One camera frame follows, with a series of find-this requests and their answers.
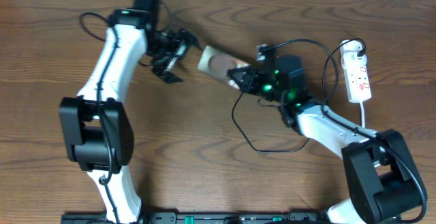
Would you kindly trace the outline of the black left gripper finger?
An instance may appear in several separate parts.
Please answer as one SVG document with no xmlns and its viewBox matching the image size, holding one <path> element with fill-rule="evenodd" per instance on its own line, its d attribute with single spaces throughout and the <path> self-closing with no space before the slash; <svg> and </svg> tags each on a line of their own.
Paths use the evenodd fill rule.
<svg viewBox="0 0 436 224">
<path fill-rule="evenodd" d="M 165 83 L 177 83 L 177 82 L 183 82 L 182 78 L 179 78 L 178 76 L 174 75 L 170 71 L 163 71 L 162 75 L 160 77 Z"/>
<path fill-rule="evenodd" d="M 180 28 L 179 34 L 180 34 L 181 38 L 190 46 L 195 46 L 198 50 L 202 49 L 197 37 L 193 33 L 189 32 L 188 30 L 186 30 L 184 28 Z"/>
</svg>

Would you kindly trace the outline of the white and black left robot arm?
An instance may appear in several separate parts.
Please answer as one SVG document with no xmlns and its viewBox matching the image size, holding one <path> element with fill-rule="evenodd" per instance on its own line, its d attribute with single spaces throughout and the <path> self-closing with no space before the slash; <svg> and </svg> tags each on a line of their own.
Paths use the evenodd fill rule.
<svg viewBox="0 0 436 224">
<path fill-rule="evenodd" d="M 161 0 L 134 0 L 133 5 L 96 14 L 108 29 L 97 64 L 75 97 L 65 97 L 59 116 L 66 153 L 97 185 L 106 207 L 101 214 L 63 214 L 62 223 L 148 223 L 129 168 L 134 132 L 124 108 L 140 60 L 166 84 L 182 82 L 172 68 L 184 59 L 197 38 L 185 29 L 157 29 Z"/>
</svg>

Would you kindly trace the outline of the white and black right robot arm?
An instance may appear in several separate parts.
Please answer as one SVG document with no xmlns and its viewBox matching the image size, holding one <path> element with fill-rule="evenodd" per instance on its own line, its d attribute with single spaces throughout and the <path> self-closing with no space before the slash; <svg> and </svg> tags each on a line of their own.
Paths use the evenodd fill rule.
<svg viewBox="0 0 436 224">
<path fill-rule="evenodd" d="M 427 193 L 403 136 L 366 129 L 335 114 L 309 94 L 299 57 L 235 67 L 227 75 L 242 93 L 277 102 L 287 127 L 342 159 L 349 199 L 327 209 L 330 223 L 402 223 L 401 215 L 417 207 L 420 214 L 411 222 L 423 219 Z"/>
</svg>

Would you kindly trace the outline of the white power strip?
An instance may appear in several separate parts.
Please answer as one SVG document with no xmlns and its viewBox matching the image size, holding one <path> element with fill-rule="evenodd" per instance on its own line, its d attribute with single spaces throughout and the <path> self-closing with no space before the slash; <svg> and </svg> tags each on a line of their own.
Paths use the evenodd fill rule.
<svg viewBox="0 0 436 224">
<path fill-rule="evenodd" d="M 347 96 L 350 103 L 369 100 L 371 87 L 367 72 L 367 56 L 361 42 L 346 39 L 341 42 L 341 66 L 345 77 Z"/>
</svg>

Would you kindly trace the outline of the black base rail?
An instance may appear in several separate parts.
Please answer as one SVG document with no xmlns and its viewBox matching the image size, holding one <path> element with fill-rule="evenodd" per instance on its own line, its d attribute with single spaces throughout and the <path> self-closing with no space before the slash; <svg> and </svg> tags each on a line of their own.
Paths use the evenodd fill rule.
<svg viewBox="0 0 436 224">
<path fill-rule="evenodd" d="M 141 224 L 261 224 L 261 223 L 329 223 L 324 212 L 296 210 L 289 213 L 177 213 L 145 212 L 137 220 Z"/>
</svg>

